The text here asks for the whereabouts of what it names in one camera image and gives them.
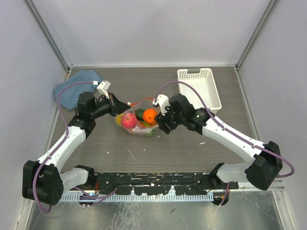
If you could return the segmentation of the yellow toy lemon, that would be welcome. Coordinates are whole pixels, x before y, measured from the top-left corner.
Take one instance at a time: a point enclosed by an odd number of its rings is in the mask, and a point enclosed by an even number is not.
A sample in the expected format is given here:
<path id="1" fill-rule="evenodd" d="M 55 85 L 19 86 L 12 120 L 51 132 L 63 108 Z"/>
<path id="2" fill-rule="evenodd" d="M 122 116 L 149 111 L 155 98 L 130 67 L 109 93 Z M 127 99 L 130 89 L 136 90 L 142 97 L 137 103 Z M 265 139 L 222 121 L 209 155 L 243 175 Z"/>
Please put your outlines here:
<path id="1" fill-rule="evenodd" d="M 122 114 L 116 116 L 116 124 L 119 125 L 119 126 L 121 126 L 122 117 L 123 117 Z"/>

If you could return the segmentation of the red toy apple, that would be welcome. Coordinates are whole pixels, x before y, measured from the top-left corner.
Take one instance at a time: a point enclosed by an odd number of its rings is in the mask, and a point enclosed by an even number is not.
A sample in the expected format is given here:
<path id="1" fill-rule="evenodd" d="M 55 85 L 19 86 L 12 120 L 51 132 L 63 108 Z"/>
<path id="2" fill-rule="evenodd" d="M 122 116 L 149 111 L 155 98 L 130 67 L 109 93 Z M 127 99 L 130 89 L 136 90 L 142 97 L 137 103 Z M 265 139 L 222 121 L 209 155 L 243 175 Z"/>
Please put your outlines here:
<path id="1" fill-rule="evenodd" d="M 133 129 L 137 125 L 137 119 L 134 113 L 125 113 L 121 119 L 121 125 L 125 129 Z"/>

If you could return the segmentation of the dark green toy avocado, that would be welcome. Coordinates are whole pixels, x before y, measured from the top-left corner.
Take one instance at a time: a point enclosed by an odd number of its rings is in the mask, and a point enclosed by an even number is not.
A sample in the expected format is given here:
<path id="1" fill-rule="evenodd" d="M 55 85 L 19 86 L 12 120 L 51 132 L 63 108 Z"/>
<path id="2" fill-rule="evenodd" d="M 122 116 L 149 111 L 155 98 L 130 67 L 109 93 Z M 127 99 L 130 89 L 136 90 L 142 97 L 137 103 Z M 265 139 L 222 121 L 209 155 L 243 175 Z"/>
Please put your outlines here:
<path id="1" fill-rule="evenodd" d="M 145 110 L 139 108 L 139 109 L 135 110 L 134 112 L 135 112 L 135 116 L 136 116 L 137 120 L 143 121 L 143 113 L 145 112 Z"/>

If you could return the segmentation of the clear zip bag orange zipper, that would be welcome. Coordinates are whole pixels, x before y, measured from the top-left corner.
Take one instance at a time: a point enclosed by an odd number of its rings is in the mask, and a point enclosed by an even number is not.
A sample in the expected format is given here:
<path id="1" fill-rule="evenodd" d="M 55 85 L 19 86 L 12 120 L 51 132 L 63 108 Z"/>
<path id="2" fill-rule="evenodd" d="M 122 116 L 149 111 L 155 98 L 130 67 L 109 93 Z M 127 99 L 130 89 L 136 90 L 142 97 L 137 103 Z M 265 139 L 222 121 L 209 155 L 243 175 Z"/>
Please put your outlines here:
<path id="1" fill-rule="evenodd" d="M 146 97 L 135 103 L 127 102 L 130 109 L 116 116 L 115 123 L 131 134 L 146 137 L 152 136 L 158 129 L 158 124 L 146 122 L 143 119 L 143 114 L 147 110 L 152 112 L 152 114 L 154 114 L 153 111 L 157 114 L 160 112 L 160 109 L 152 105 L 153 100 L 152 97 Z"/>

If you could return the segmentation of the orange toy fruit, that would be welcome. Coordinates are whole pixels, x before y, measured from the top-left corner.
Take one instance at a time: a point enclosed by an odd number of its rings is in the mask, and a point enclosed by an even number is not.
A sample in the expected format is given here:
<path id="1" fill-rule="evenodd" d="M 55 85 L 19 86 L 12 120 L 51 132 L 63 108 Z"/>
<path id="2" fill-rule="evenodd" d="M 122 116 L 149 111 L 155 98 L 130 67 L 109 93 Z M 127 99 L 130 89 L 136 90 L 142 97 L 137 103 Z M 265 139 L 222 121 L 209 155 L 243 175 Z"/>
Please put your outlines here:
<path id="1" fill-rule="evenodd" d="M 156 123 L 155 121 L 156 116 L 157 112 L 154 109 L 147 109 L 142 114 L 144 122 L 146 122 L 149 125 L 154 125 Z"/>

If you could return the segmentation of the green toy fruit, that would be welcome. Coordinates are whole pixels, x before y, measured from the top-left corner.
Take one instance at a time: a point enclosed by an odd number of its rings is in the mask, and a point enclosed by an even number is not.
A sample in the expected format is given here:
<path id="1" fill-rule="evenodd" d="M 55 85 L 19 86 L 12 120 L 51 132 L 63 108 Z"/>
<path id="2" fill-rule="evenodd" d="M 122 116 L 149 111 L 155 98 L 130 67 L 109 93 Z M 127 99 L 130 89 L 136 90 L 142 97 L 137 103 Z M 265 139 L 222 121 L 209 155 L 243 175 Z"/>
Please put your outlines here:
<path id="1" fill-rule="evenodd" d="M 146 137 L 150 137 L 155 133 L 156 125 L 148 124 L 145 121 L 142 121 L 141 125 L 141 133 L 144 134 Z"/>

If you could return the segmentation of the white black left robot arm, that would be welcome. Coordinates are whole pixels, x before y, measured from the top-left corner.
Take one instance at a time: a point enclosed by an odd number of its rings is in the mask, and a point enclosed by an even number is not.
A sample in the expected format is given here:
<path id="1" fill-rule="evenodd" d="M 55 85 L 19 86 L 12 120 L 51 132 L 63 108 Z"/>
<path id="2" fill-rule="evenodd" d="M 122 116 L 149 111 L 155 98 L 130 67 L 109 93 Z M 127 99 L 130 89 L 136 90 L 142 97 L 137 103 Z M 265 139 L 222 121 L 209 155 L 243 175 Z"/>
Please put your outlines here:
<path id="1" fill-rule="evenodd" d="M 97 118 L 104 115 L 115 117 L 128 109 L 130 106 L 119 101 L 113 93 L 101 95 L 99 99 L 91 92 L 81 93 L 75 115 L 64 134 L 38 160 L 25 163 L 22 196 L 37 203 L 54 206 L 66 191 L 78 186 L 85 190 L 94 188 L 96 176 L 93 168 L 77 165 L 65 173 L 61 169 L 75 149 L 89 137 Z"/>

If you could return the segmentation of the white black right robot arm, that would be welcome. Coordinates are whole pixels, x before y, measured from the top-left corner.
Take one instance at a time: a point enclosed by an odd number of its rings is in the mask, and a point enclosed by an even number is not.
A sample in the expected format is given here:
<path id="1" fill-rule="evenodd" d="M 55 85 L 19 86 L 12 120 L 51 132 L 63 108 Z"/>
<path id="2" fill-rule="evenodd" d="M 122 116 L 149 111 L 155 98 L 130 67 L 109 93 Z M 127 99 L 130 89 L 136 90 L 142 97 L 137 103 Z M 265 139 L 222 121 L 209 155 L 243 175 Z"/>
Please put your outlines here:
<path id="1" fill-rule="evenodd" d="M 242 134 L 205 108 L 194 108 L 182 94 L 171 98 L 160 94 L 152 104 L 160 108 L 155 120 L 166 134 L 183 125 L 218 141 L 244 160 L 236 164 L 219 163 L 210 177 L 214 188 L 220 189 L 229 182 L 249 182 L 260 190 L 267 190 L 283 168 L 276 143 L 265 144 Z"/>

